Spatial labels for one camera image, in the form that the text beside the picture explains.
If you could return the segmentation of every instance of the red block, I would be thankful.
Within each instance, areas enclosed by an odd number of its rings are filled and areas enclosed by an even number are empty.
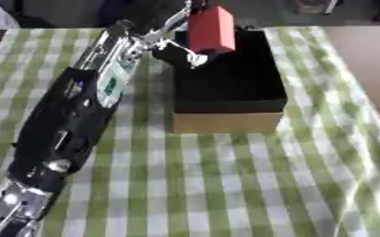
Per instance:
[[[214,50],[225,53],[236,49],[234,17],[215,6],[190,17],[190,49],[194,52]]]

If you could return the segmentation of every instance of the robotic hand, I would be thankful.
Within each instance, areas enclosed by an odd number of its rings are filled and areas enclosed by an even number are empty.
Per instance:
[[[103,30],[56,79],[25,122],[0,185],[0,237],[36,234],[67,177],[82,168],[99,142],[145,51],[187,68],[208,61],[164,38],[193,8],[191,0],[137,0],[126,20]]]

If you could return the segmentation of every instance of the brown box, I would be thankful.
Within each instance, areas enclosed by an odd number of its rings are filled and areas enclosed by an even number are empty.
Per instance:
[[[237,31],[236,47],[199,69],[174,70],[173,132],[275,131],[288,99],[265,34]]]

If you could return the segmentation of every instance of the cardboard box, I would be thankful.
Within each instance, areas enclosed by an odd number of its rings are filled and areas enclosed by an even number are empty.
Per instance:
[[[186,44],[187,33],[177,41]],[[174,70],[173,132],[276,129],[288,99],[264,32],[237,31],[236,48],[199,69]]]

